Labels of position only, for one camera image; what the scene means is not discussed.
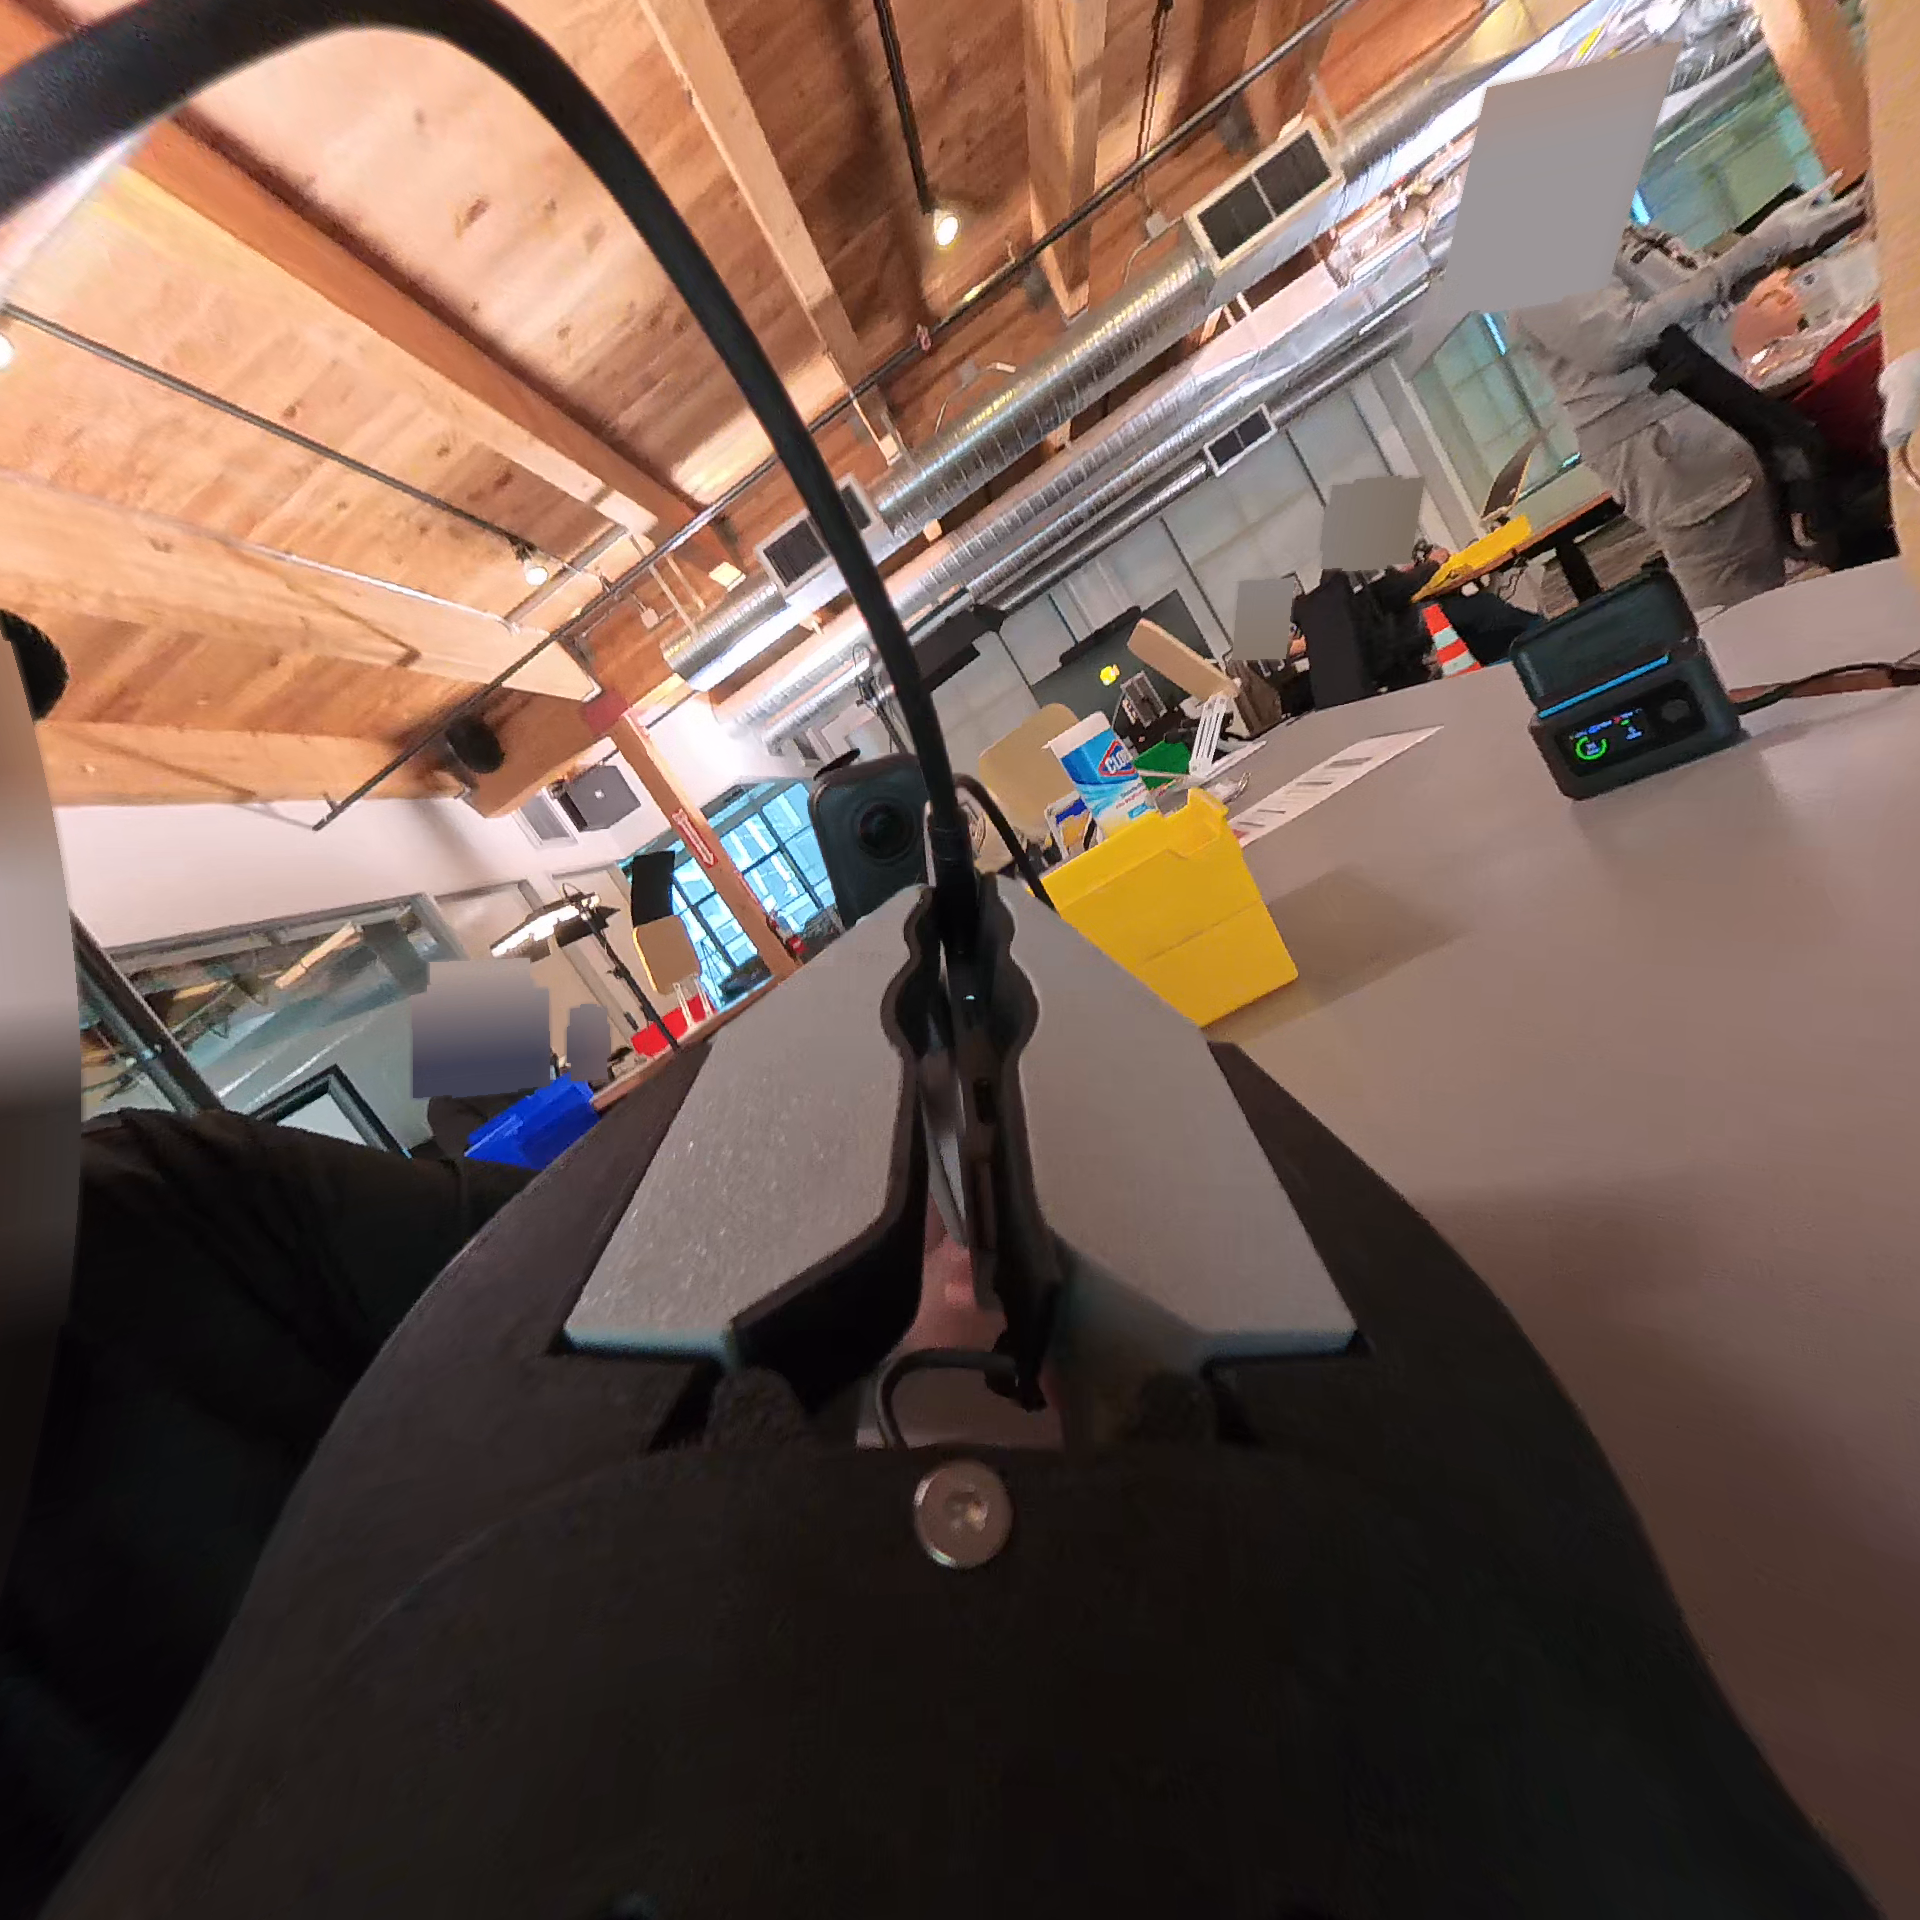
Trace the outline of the red basket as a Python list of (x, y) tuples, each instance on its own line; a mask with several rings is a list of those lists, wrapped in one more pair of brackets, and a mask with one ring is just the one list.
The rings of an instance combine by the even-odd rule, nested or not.
[(1884, 466), (1884, 307), (1867, 304), (1813, 363), (1791, 405), (1835, 461)]

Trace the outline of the silver air duct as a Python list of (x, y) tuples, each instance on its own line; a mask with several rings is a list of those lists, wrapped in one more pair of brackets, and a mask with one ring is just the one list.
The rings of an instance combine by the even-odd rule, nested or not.
[[(1217, 433), (1215, 420), (1236, 421), (1266, 405), (1301, 367), (1339, 355), (1363, 324), (1411, 302), (1433, 266), (1418, 230), (1378, 244), (1373, 266), (1359, 269), (1324, 266), (1317, 244), (1335, 229), (1388, 212), (1396, 195), (1441, 153), (1463, 159), (1481, 103), (1484, 88), (1476, 88), (1397, 142), (1384, 142), (1384, 131), (1354, 137), (1339, 151), (1346, 188), (1311, 229), (1283, 234), (1221, 279), (1209, 272), (1180, 222), (1178, 249), (1150, 276), (1088, 307), (1055, 348), (887, 469), (876, 489), (855, 489), (852, 523), (876, 567), (926, 540), (931, 527), (942, 529), (882, 578), (900, 621), (926, 616), (950, 588), (1010, 577), (1044, 540), (1083, 529), (1137, 481), (1203, 445)], [(1172, 375), (1154, 377), (1143, 399), (1131, 399), (1068, 452), (1049, 454), (1001, 505), (963, 517), (966, 500), (1016, 469), (1024, 454), (1296, 266), (1305, 272), (1256, 304), (1250, 318), (1229, 324)]]

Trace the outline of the white paper sheet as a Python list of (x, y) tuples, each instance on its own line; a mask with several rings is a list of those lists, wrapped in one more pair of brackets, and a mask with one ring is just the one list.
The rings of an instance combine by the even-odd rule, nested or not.
[(1316, 763), (1311, 770), (1298, 774), (1296, 781), (1280, 782), (1257, 803), (1244, 808), (1230, 815), (1230, 834), (1238, 847), (1250, 847), (1267, 834), (1301, 820), (1324, 799), (1346, 792), (1359, 781), (1378, 774), (1380, 766), (1396, 763), (1397, 757), (1411, 753), (1425, 740), (1438, 737), (1441, 728), (1408, 728), (1408, 732), (1384, 732), (1347, 744), (1335, 757)]

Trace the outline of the tan cardboard panel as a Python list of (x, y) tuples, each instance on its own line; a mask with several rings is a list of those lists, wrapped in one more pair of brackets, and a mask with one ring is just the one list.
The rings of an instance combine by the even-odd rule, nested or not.
[(1217, 660), (1200, 655), (1184, 638), (1178, 638), (1175, 631), (1160, 628), (1150, 620), (1141, 620), (1133, 626), (1127, 645), (1143, 670), (1165, 677), (1172, 685), (1180, 688), (1180, 697), (1195, 702), (1238, 698), (1238, 684), (1230, 674), (1217, 665)]
[(1081, 799), (1062, 757), (1049, 751), (1055, 737), (1074, 726), (1078, 716), (1068, 705), (1048, 702), (979, 753), (976, 781), (1028, 842), (1044, 842), (1049, 835), (1049, 808)]

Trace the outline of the black studio light stand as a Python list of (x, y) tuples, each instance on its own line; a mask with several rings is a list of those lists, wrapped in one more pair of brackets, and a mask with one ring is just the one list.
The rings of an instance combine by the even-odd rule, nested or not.
[(562, 888), (560, 901), (543, 901), (527, 917), (523, 917), (511, 930), (487, 945), (492, 960), (523, 956), (527, 964), (552, 956), (577, 945), (593, 945), (604, 971), (620, 980), (621, 993), (631, 1000), (621, 1018), (629, 1021), (631, 1048), (638, 1051), (638, 1034), (652, 1034), (666, 1045), (668, 1053), (684, 1051), (684, 1042), (671, 1034), (668, 1021), (658, 1014), (652, 997), (638, 986), (635, 974), (624, 960), (612, 951), (608, 928), (616, 909), (601, 905), (600, 892)]

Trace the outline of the black and white tag board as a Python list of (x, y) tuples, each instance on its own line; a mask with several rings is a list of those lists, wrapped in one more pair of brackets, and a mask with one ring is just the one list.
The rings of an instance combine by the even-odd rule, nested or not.
[(389, 1120), (381, 1120), (373, 1102), (358, 1091), (352, 1075), (337, 1063), (323, 1063), (276, 1096), (260, 1102), (250, 1118), (323, 1141), (348, 1141), (399, 1157), (412, 1153), (389, 1129)]

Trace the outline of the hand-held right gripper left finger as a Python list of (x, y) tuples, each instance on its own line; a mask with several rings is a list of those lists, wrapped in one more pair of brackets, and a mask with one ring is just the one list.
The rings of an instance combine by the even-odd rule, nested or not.
[(584, 1356), (781, 1376), (842, 1400), (918, 1319), (926, 905), (876, 907), (734, 1021), (567, 1319)]

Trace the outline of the small yellow bin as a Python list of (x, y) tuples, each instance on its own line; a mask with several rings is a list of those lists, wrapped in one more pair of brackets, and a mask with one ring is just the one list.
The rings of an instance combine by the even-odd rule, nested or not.
[(1425, 583), (1422, 591), (1463, 591), (1464, 583), (1484, 578), (1503, 567), (1515, 561), (1523, 549), (1529, 549), (1535, 529), (1529, 517), (1512, 517), (1481, 540), (1470, 542), (1464, 549), (1453, 552), (1438, 571)]

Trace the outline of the yellow plastic bin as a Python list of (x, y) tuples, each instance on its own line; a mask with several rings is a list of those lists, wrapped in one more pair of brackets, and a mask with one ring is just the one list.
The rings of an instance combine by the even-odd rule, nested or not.
[(1298, 984), (1229, 811), (1200, 790), (1078, 853), (1044, 888), (1083, 940), (1199, 1027)]

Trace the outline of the dark battery charging case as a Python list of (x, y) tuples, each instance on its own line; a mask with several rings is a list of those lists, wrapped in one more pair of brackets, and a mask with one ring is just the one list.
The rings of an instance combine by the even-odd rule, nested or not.
[(1508, 650), (1529, 740), (1564, 799), (1715, 757), (1745, 737), (1667, 561), (1539, 621)]

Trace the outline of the blue plastic bin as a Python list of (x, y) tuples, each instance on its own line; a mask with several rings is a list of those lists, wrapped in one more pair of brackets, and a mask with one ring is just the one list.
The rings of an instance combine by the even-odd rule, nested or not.
[(588, 1083), (560, 1077), (476, 1129), (464, 1157), (543, 1171), (580, 1145), (600, 1118)]

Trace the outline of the cleaning wipes canister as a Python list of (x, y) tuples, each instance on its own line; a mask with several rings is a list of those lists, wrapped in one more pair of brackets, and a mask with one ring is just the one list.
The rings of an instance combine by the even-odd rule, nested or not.
[(1133, 751), (1118, 737), (1103, 714), (1074, 718), (1048, 740), (1048, 753), (1065, 766), (1074, 792), (1099, 834), (1154, 820), (1156, 803), (1149, 790)]

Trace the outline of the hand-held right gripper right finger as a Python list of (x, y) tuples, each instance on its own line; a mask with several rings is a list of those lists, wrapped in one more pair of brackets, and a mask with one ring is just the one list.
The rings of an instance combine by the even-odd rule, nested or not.
[(1160, 1376), (1331, 1357), (1359, 1332), (1209, 1037), (994, 879), (979, 1277), (1048, 1406), (1133, 1406)]

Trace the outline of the grey USB hub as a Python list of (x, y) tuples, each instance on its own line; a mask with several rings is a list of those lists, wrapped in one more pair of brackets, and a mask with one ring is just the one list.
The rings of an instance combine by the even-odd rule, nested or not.
[[(926, 1190), (946, 1232), (975, 1252), (975, 1216), (963, 1168), (963, 1093), (957, 1081), (952, 1045), (932, 1042), (918, 1063), (918, 1096), (926, 1141)], [(998, 1307), (994, 1285), (975, 1266), (975, 1285), (985, 1304)]]

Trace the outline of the black floor lamp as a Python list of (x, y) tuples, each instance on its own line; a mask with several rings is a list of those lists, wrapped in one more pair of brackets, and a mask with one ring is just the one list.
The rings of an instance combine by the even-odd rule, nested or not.
[(71, 665), (58, 644), (41, 631), (28, 616), (2, 609), (2, 636), (13, 644), (24, 697), (34, 724), (44, 724), (71, 685)]

